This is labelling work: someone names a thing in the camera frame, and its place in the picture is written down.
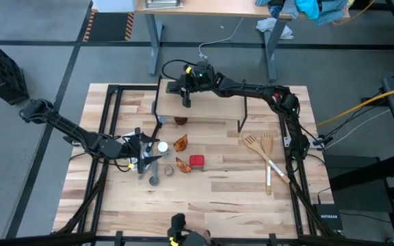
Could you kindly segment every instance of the wooden spatula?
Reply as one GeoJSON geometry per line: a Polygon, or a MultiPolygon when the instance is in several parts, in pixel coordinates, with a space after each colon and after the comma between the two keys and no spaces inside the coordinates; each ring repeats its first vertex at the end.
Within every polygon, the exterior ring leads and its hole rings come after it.
{"type": "Polygon", "coordinates": [[[264,153],[263,149],[259,145],[259,143],[255,140],[255,138],[250,133],[244,133],[242,136],[244,145],[249,147],[249,149],[254,150],[258,153],[265,161],[267,161],[270,166],[276,171],[276,173],[287,183],[290,183],[290,179],[279,169],[279,167],[273,163],[270,158],[264,153]]]}
{"type": "MultiPolygon", "coordinates": [[[[261,137],[261,146],[264,153],[271,157],[273,151],[273,137],[269,133],[264,133],[261,137]]],[[[272,168],[268,161],[265,162],[265,192],[267,195],[272,194],[272,168]]]]}

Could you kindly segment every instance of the red object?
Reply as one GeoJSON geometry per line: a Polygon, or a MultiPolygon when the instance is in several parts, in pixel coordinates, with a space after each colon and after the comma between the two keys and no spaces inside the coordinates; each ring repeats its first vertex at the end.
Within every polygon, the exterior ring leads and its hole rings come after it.
{"type": "Polygon", "coordinates": [[[189,165],[192,169],[203,169],[205,166],[205,156],[202,154],[193,154],[189,157],[189,165]]]}
{"type": "Polygon", "coordinates": [[[176,124],[178,124],[179,126],[186,124],[186,122],[188,122],[188,118],[183,118],[183,117],[174,117],[174,121],[176,122],[176,124]]]}

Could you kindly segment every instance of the wooden tabletop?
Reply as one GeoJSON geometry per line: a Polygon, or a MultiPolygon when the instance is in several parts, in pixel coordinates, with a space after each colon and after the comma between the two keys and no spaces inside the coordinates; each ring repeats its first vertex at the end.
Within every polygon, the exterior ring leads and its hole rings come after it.
{"type": "MultiPolygon", "coordinates": [[[[317,134],[306,87],[290,88],[300,99],[302,125],[312,134],[317,134]]],[[[82,127],[98,130],[106,89],[107,84],[90,85],[80,123],[82,127]]],[[[156,124],[155,117],[150,114],[154,99],[155,91],[124,91],[116,134],[124,135],[133,132],[135,127],[141,127],[151,135],[156,124]]],[[[275,143],[271,158],[285,170],[278,116],[263,100],[254,98],[248,98],[248,115],[243,133],[252,133],[257,139],[263,133],[270,133],[275,143]]],[[[269,233],[276,233],[278,238],[297,238],[289,187],[273,173],[274,192],[271,195],[265,193],[265,164],[258,154],[243,145],[236,120],[190,118],[187,124],[177,126],[169,119],[157,137],[168,142],[172,149],[171,156],[159,162],[159,186],[149,185],[151,170],[138,180],[136,172],[122,173],[110,166],[98,235],[113,236],[120,230],[125,236],[166,236],[171,216],[185,213],[191,229],[208,229],[213,237],[267,238],[269,233]],[[188,147],[176,153],[171,144],[184,134],[188,136],[188,147]],[[203,172],[194,170],[184,174],[177,169],[175,157],[188,162],[191,154],[205,156],[203,172]],[[163,172],[166,164],[171,164],[175,170],[172,177],[163,172]]],[[[75,148],[73,154],[82,151],[75,148]]],[[[316,150],[310,150],[310,153],[323,158],[316,150]]],[[[90,163],[91,158],[87,155],[70,162],[54,230],[60,229],[82,203],[90,163]]],[[[316,202],[317,193],[330,186],[326,168],[309,156],[304,160],[304,166],[311,201],[316,202]]],[[[330,190],[320,195],[322,202],[333,203],[330,190]]],[[[300,211],[304,231],[308,233],[302,205],[300,211]]]]}
{"type": "MultiPolygon", "coordinates": [[[[183,8],[166,10],[145,10],[146,0],[137,0],[136,12],[140,14],[184,14],[240,17],[270,17],[267,6],[256,6],[254,0],[183,0],[183,8]]],[[[279,18],[291,19],[290,14],[279,14],[279,18]]],[[[342,19],[349,19],[348,10],[342,19]]]]}
{"type": "Polygon", "coordinates": [[[244,119],[246,113],[243,97],[220,98],[213,92],[198,92],[190,95],[191,107],[186,108],[182,105],[180,95],[166,93],[170,81],[172,80],[161,80],[156,110],[158,115],[221,120],[244,119]]]}

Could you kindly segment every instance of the wooden table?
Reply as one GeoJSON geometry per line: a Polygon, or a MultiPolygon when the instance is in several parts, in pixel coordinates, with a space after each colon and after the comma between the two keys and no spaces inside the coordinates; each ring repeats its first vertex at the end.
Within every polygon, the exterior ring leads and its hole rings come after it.
{"type": "MultiPolygon", "coordinates": [[[[342,20],[350,18],[348,10],[344,10],[345,15],[342,20]]],[[[239,16],[239,17],[271,17],[267,6],[256,6],[254,0],[183,0],[183,8],[167,9],[167,10],[145,10],[145,0],[137,0],[135,13],[144,14],[147,23],[148,34],[152,51],[150,52],[150,61],[148,65],[148,73],[156,74],[157,56],[160,49],[160,39],[163,29],[163,23],[155,20],[155,14],[185,14],[185,15],[213,15],[213,16],[239,16]]],[[[273,31],[265,32],[265,57],[267,60],[267,73],[269,80],[275,81],[276,64],[274,59],[274,49],[278,44],[280,35],[285,25],[291,21],[290,14],[280,13],[273,31]]]]}
{"type": "MultiPolygon", "coordinates": [[[[107,86],[90,85],[80,123],[82,127],[98,130],[107,86]]],[[[300,99],[300,122],[316,134],[306,87],[290,88],[300,99]]],[[[123,135],[141,127],[150,135],[156,125],[155,117],[151,115],[154,99],[155,91],[124,91],[116,134],[123,135]]],[[[271,133],[275,143],[272,159],[285,170],[278,116],[263,100],[253,98],[248,98],[248,114],[243,132],[252,133],[257,138],[263,133],[271,133]]],[[[159,130],[158,138],[171,144],[184,134],[188,134],[187,149],[178,154],[172,150],[171,157],[159,162],[158,187],[148,183],[150,170],[143,180],[138,180],[136,172],[122,173],[109,167],[98,235],[113,236],[116,231],[123,231],[125,236],[165,237],[171,216],[185,213],[191,228],[206,228],[216,238],[268,238],[269,233],[275,233],[278,238],[297,238],[289,187],[273,172],[273,194],[266,195],[265,164],[258,154],[242,144],[235,121],[190,118],[186,125],[177,126],[169,119],[159,130]],[[176,168],[176,156],[187,161],[191,154],[205,156],[204,172],[183,174],[176,168]],[[173,177],[163,173],[166,164],[173,165],[173,177]]],[[[80,148],[75,148],[73,154],[80,152],[80,148]]],[[[310,153],[323,158],[316,150],[310,150],[310,153]]],[[[82,203],[90,163],[91,158],[86,155],[70,162],[54,230],[60,229],[82,203]]],[[[330,186],[326,168],[311,157],[304,160],[304,166],[311,201],[316,202],[318,191],[330,186]]],[[[330,190],[320,195],[323,203],[333,203],[330,190]]],[[[302,205],[300,211],[304,231],[308,233],[302,205]]]]}

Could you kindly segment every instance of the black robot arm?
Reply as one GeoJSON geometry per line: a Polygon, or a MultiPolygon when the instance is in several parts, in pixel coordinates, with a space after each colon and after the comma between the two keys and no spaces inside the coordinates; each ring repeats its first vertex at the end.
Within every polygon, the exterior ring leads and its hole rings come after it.
{"type": "Polygon", "coordinates": [[[299,99],[290,92],[288,87],[238,83],[221,73],[215,74],[209,64],[198,63],[194,68],[195,70],[192,70],[191,67],[186,66],[186,74],[182,74],[179,80],[168,83],[167,93],[181,95],[184,107],[191,107],[190,94],[194,92],[212,91],[223,98],[231,96],[261,98],[287,125],[291,138],[289,156],[298,160],[305,159],[310,143],[302,134],[302,127],[299,123],[299,99]]]}
{"type": "Polygon", "coordinates": [[[141,133],[140,128],[135,129],[135,134],[123,137],[124,143],[116,141],[109,135],[87,131],[70,120],[62,117],[53,109],[53,104],[43,99],[31,100],[30,103],[19,112],[20,117],[26,123],[50,124],[57,130],[67,135],[68,142],[79,142],[83,149],[92,158],[104,158],[108,160],[136,158],[138,160],[138,172],[144,172],[144,166],[157,160],[160,156],[146,157],[141,148],[142,143],[159,141],[141,133]]]}

